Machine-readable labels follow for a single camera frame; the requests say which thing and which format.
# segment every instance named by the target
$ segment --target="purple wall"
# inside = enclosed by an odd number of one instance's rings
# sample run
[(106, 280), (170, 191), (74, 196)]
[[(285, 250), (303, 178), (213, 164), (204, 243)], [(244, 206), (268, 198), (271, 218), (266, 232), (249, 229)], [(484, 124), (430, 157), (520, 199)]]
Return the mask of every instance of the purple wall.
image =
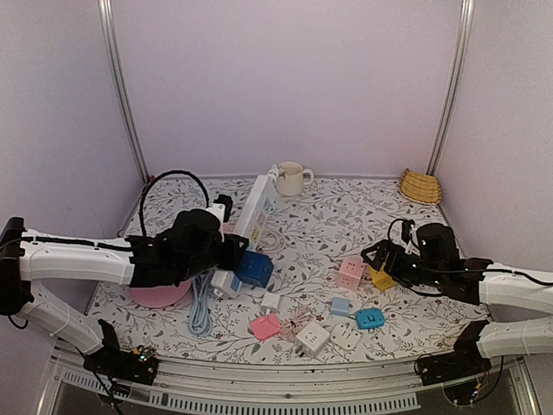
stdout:
[(121, 0), (114, 17), (153, 173), (424, 170), (461, 2)]
[[(553, 271), (553, 3), (477, 2), (461, 89), (438, 170), (467, 255)], [(495, 309), (502, 320), (528, 313)], [(532, 379), (551, 413), (553, 359)]]
[[(95, 0), (5, 2), (0, 13), (0, 223), (112, 237), (138, 196)], [(90, 284), (51, 284), (81, 308)], [(0, 413), (28, 415), (53, 341), (0, 318)]]

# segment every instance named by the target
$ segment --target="white cube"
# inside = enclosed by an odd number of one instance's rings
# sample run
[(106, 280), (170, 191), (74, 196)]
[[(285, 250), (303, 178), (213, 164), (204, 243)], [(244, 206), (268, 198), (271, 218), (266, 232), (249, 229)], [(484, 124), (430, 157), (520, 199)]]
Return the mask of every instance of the white cube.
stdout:
[(273, 292), (265, 292), (263, 300), (261, 301), (261, 311), (266, 312), (267, 310), (271, 313), (278, 313), (278, 305), (280, 304), (280, 295)]
[(330, 333), (316, 322), (310, 322), (296, 336), (296, 353), (315, 358), (327, 345)]

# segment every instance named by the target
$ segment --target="yellow cube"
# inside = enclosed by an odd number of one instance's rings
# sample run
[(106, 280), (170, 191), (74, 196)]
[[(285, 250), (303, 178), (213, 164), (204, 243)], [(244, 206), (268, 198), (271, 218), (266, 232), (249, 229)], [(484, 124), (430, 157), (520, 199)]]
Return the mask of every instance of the yellow cube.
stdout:
[(371, 280), (375, 287), (377, 287), (379, 290), (384, 291), (388, 290), (389, 288), (396, 285), (396, 282), (391, 279), (391, 277), (384, 272), (384, 265), (382, 265), (382, 268), (380, 271), (377, 271), (373, 269), (371, 266), (369, 266), (369, 271), (371, 273)]

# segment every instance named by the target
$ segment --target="white cord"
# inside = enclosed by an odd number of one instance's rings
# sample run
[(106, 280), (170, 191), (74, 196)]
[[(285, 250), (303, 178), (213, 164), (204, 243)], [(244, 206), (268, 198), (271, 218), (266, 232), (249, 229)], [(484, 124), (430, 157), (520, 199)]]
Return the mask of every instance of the white cord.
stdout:
[(207, 307), (207, 290), (212, 276), (212, 272), (204, 272), (192, 282), (194, 301), (188, 318), (188, 330), (192, 335), (209, 335), (211, 333), (212, 324)]

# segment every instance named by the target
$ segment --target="beige mug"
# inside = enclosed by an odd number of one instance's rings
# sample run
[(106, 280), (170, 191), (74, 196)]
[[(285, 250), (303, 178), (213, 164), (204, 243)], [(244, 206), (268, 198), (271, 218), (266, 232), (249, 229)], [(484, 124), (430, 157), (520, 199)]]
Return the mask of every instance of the beige mug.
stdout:
[(278, 169), (279, 175), (278, 179), (276, 179), (276, 191), (281, 195), (299, 195), (303, 190), (303, 186), (308, 186), (315, 179), (313, 170), (304, 169), (299, 163), (280, 163)]

